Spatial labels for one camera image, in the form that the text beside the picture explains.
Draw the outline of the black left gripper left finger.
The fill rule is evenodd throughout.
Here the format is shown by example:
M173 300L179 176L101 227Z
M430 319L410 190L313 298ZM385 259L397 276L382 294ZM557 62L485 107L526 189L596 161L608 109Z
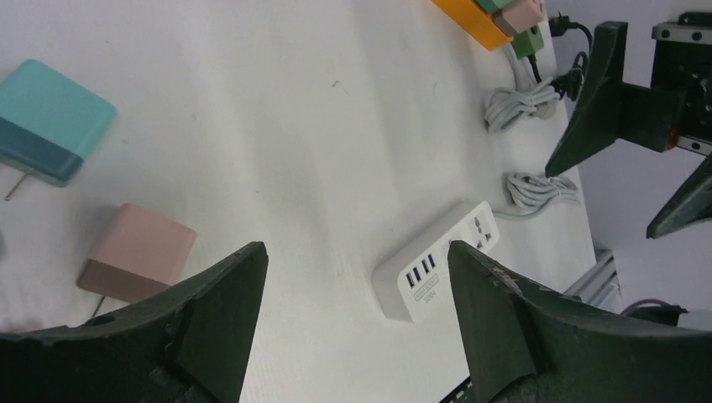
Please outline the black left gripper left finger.
M261 242L79 327L1 336L4 402L236 402L268 269Z

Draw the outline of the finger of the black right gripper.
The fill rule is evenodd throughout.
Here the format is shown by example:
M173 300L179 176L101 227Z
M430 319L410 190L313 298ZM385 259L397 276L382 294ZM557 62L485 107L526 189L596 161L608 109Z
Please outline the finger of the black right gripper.
M661 238L711 220L711 155L679 187L647 227L647 238Z
M554 177L612 145L618 139L622 76L628 24L608 21L594 29L583 88L568 126L545 166Z

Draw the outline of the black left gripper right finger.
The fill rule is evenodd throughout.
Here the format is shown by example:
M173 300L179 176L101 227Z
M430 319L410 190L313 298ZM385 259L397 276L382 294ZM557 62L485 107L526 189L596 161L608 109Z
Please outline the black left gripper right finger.
M448 268L472 401L710 401L710 332L600 310L463 241Z

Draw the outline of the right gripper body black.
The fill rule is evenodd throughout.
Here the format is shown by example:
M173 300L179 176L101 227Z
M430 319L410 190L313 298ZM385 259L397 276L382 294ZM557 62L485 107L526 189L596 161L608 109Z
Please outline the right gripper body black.
M620 137L662 153L711 155L711 12L686 11L652 28L656 41L648 88L624 85L633 112Z

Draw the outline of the white slim power strip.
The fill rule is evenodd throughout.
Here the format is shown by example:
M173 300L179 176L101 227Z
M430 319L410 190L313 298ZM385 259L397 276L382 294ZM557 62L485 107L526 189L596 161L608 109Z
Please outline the white slim power strip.
M487 254L500 240L487 201L466 201L420 231L371 275L371 285L385 317L423 321L444 300L449 283L448 251L464 241Z

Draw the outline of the pink adapter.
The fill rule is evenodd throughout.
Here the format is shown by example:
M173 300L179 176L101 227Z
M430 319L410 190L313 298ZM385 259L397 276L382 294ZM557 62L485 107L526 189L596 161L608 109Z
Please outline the pink adapter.
M542 0L515 0L494 14L497 27L507 36L517 36L546 18Z

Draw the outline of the orange power strip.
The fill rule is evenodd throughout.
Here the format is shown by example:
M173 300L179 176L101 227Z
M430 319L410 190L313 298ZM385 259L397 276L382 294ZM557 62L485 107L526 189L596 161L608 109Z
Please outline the orange power strip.
M497 50L513 40L496 25L494 15L487 13L476 1L432 0L432 3L488 51Z

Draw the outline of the green adapter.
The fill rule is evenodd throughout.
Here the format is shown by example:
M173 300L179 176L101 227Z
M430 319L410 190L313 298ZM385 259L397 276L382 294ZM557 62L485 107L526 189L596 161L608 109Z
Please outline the green adapter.
M494 14L512 3L512 0L475 0L475 2L486 13Z

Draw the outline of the teal USB adapter plug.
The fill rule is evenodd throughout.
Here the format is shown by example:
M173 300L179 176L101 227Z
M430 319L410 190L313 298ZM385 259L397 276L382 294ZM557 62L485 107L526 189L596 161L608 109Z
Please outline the teal USB adapter plug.
M118 115L109 101L49 65L27 59L1 82L1 162L26 178L67 186Z

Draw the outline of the green power strip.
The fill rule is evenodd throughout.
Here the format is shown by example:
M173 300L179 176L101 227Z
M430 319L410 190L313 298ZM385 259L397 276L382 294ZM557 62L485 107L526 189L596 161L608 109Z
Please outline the green power strip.
M534 25L518 34L510 44L518 60L535 55L544 48L544 39L539 25Z

